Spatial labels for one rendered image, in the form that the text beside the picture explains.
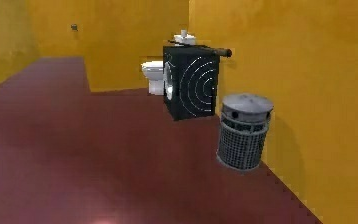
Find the grey mesh trash can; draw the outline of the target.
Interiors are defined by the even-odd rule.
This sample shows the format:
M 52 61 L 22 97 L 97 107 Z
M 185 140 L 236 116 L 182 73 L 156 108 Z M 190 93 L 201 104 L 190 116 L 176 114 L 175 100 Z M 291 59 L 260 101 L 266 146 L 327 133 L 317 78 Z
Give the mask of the grey mesh trash can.
M 231 94 L 222 101 L 217 160 L 240 172 L 256 169 L 269 130 L 273 103 L 250 93 Z

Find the black washing machine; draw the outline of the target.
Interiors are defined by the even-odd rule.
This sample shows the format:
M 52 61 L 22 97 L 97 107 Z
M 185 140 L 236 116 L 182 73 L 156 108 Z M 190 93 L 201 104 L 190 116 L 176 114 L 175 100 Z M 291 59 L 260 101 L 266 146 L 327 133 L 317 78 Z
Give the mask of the black washing machine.
M 215 114 L 220 58 L 196 47 L 163 47 L 164 103 L 174 121 Z

